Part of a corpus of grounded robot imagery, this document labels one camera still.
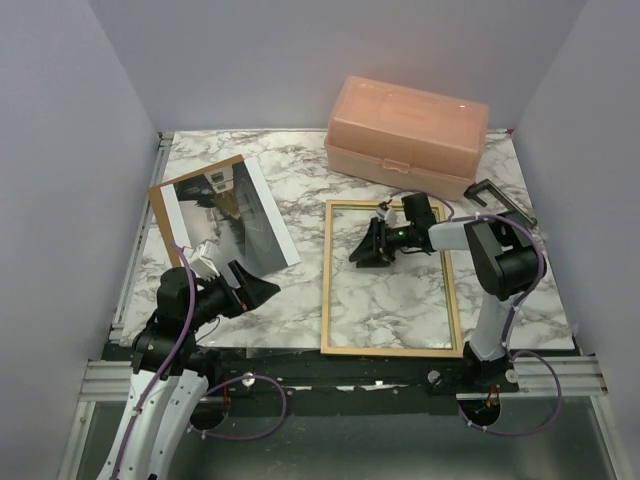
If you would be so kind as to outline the glossy photo print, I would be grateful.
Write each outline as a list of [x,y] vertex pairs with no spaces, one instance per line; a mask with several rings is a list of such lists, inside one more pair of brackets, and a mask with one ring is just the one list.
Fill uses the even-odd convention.
[[237,260],[264,277],[300,262],[300,255],[255,158],[234,166],[230,199],[180,201],[192,248],[205,240],[215,247],[214,264],[226,278]]

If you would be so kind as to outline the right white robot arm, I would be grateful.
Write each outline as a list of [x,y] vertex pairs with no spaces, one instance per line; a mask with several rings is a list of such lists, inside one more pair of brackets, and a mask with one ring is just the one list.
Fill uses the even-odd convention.
[[406,195],[401,204],[408,224],[396,227],[390,203],[380,203],[349,261],[358,268],[382,268],[395,261],[398,251],[469,252],[484,294],[476,329],[465,345],[465,355],[471,360],[459,371],[467,389],[483,391],[496,380],[492,362],[509,355],[519,307],[546,274],[541,248],[515,210],[439,222],[425,193]]

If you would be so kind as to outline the brown frame backing board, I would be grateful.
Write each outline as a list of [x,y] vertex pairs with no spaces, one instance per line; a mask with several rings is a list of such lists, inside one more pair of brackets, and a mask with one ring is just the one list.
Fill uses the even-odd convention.
[[180,265],[180,259],[172,244],[192,248],[179,202],[230,199],[234,166],[243,162],[244,157],[236,155],[149,188],[150,204],[173,267]]

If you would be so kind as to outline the green and wood picture frame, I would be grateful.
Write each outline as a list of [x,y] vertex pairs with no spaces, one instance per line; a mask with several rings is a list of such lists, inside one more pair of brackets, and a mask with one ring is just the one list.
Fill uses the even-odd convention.
[[461,358],[464,341],[449,253],[398,254],[380,269],[349,262],[376,206],[373,200],[326,205],[322,353]]

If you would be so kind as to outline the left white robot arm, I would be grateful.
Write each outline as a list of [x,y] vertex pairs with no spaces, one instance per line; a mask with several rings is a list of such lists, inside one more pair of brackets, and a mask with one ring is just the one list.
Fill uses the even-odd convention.
[[125,410],[99,478],[165,478],[196,405],[228,386],[219,353],[200,350],[197,331],[220,316],[255,310],[280,291],[237,261],[229,267],[235,287],[216,269],[205,278],[187,265],[161,275],[156,308],[133,344]]

